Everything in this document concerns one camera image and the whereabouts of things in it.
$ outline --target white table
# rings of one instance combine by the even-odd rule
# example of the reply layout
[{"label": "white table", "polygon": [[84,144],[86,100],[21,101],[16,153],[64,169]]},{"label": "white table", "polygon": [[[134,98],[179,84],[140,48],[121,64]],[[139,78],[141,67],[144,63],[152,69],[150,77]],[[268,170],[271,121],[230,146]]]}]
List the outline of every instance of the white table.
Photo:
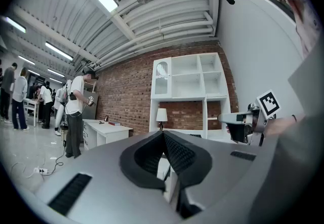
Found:
[{"label": "white table", "polygon": [[34,111],[34,127],[36,127],[36,114],[38,115],[38,106],[36,100],[24,98],[25,118],[27,120],[28,110]]},{"label": "white table", "polygon": [[132,128],[114,126],[103,120],[83,120],[83,139],[85,150],[129,137]]}]

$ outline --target woman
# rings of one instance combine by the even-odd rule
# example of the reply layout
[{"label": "woman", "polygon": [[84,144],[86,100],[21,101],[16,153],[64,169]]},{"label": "woman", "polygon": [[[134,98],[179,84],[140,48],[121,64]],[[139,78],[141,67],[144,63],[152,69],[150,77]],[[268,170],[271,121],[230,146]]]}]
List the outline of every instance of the woman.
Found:
[{"label": "woman", "polygon": [[22,68],[20,77],[15,81],[15,89],[12,95],[12,123],[14,124],[14,129],[19,129],[17,122],[17,113],[19,115],[20,128],[22,130],[28,130],[29,127],[26,124],[25,120],[25,111],[24,111],[24,98],[27,94],[27,68]]}]

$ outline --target white shelving unit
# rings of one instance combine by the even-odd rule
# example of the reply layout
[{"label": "white shelving unit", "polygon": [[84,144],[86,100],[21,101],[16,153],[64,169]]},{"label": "white shelving unit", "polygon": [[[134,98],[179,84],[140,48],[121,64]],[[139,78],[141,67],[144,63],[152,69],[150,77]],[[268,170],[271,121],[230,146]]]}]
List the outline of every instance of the white shelving unit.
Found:
[{"label": "white shelving unit", "polygon": [[176,130],[200,134],[202,138],[230,142],[226,124],[220,130],[208,130],[208,101],[219,101],[221,112],[230,113],[227,83],[217,53],[169,57],[154,61],[152,74],[150,131],[157,130],[156,114],[160,101],[201,101],[202,130]]}]

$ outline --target jeans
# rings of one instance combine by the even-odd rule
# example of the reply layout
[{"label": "jeans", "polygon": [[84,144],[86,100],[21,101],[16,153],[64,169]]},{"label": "jeans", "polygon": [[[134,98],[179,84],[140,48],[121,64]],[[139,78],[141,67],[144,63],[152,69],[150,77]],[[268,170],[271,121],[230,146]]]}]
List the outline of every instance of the jeans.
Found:
[{"label": "jeans", "polygon": [[45,128],[50,128],[52,102],[44,104]]},{"label": "jeans", "polygon": [[26,129],[27,124],[25,120],[25,111],[24,111],[24,102],[18,102],[12,99],[12,123],[14,124],[15,129],[19,129],[17,122],[17,113],[19,115],[19,124],[21,129]]},{"label": "jeans", "polygon": [[82,114],[76,112],[71,115],[67,115],[68,131],[66,135],[66,154],[73,154],[74,157],[81,155],[80,141],[83,138],[82,131]]},{"label": "jeans", "polygon": [[9,119],[8,112],[9,112],[9,105],[10,105],[10,94],[6,93],[4,89],[1,88],[1,95],[0,95],[0,115],[6,120]]}]

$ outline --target white floor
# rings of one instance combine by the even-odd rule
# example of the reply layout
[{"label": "white floor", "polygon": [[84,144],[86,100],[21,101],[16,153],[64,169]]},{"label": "white floor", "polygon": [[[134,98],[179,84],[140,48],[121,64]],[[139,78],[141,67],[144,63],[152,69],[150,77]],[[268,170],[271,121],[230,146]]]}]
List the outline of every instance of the white floor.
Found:
[{"label": "white floor", "polygon": [[[43,180],[39,173],[29,177],[33,173],[34,168],[47,168],[48,171],[53,171],[55,160],[64,152],[61,137],[54,134],[54,123],[55,120],[51,117],[50,129],[42,129],[42,126],[38,123],[34,128],[33,117],[28,117],[30,129],[22,131],[14,130],[13,124],[0,122],[0,156],[2,165],[15,184],[20,184],[33,193],[37,191],[44,181],[51,178],[51,176],[44,176]],[[80,145],[80,150],[83,153],[83,143]],[[58,160],[58,162],[63,162],[64,165],[57,165],[52,175],[73,160],[74,157],[67,158],[64,154]]]}]

